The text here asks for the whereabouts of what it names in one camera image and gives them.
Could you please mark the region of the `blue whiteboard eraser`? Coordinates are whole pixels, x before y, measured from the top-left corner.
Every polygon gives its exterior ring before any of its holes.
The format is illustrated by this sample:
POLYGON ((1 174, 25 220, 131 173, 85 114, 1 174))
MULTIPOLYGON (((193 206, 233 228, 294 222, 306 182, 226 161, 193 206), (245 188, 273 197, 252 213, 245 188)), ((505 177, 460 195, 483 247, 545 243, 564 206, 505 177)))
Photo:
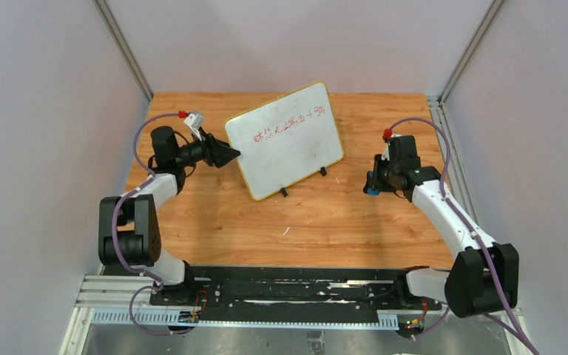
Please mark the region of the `blue whiteboard eraser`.
POLYGON ((375 173, 373 171, 368 171, 366 177, 365 187, 363 188, 363 192, 370 196, 377 196, 379 195, 380 191, 377 187, 377 181, 375 177, 375 173))

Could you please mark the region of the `yellow framed whiteboard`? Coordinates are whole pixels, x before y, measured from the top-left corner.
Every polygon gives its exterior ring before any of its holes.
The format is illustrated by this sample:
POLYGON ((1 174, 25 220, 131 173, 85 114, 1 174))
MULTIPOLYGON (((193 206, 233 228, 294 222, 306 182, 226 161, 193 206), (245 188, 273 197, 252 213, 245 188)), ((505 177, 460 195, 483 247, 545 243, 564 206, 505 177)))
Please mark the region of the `yellow framed whiteboard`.
POLYGON ((263 200, 342 160, 344 149, 321 81, 275 98, 225 122, 253 200, 263 200))

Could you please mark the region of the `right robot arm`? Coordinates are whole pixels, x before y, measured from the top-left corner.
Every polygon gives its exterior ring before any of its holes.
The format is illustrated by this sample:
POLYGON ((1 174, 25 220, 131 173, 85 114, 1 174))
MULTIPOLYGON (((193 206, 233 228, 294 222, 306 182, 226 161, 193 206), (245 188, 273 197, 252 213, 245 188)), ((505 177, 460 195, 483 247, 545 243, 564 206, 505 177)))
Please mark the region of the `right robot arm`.
POLYGON ((500 244, 468 216, 434 166, 423 166, 412 135, 384 138, 385 150, 374 157, 363 192, 402 192, 422 211, 454 259, 448 271, 425 266, 404 269, 395 295, 404 301, 426 297, 447 304, 460 318, 515 308, 519 255, 500 244))

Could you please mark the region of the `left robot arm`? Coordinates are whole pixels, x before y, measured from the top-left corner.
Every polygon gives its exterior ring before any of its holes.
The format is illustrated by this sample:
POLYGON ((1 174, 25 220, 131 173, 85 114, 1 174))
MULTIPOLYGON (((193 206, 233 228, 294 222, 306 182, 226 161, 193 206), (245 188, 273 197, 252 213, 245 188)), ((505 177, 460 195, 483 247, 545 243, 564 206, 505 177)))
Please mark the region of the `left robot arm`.
POLYGON ((183 191, 187 168, 199 162, 221 168, 241 153, 203 129, 184 145, 178 143, 177 136, 170 126, 153 129, 154 154, 146 164, 146 180, 130 192, 101 200, 98 256, 105 266, 122 266, 130 273, 152 278, 158 288, 192 293, 196 287, 190 265, 162 246, 158 209, 183 191))

